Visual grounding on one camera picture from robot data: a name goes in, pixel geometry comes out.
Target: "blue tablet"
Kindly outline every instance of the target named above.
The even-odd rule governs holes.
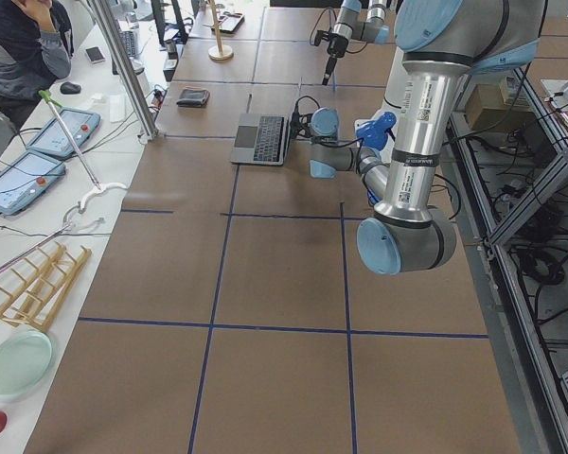
[[[68,107],[62,107],[59,115],[72,133],[78,147],[95,132],[101,120],[101,115],[98,113],[79,111]],[[67,159],[74,154],[74,148],[65,137],[57,118],[46,123],[42,130],[31,139],[26,148],[58,159]]]
[[[0,213],[25,210],[65,173],[65,164],[36,151],[27,151],[0,172]]]

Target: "smartphone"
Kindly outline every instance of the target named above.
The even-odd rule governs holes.
[[[90,60],[92,64],[97,64],[101,63],[102,61],[105,61],[105,57],[103,57],[101,49],[99,49],[96,46],[89,47],[88,49],[86,49],[86,56],[88,57],[88,60]]]

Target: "computer mouse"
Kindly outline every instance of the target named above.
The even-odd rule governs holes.
[[[82,87],[76,83],[64,82],[61,84],[59,91],[64,95],[76,95],[82,91]]]

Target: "black wallet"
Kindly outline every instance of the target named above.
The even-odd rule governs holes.
[[[189,88],[183,89],[177,100],[177,106],[180,107],[202,107],[206,104],[210,92],[202,88]]]

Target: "light green plate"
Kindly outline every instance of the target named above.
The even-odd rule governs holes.
[[[0,345],[0,395],[21,394],[38,383],[50,366],[53,347],[46,334],[30,330]]]

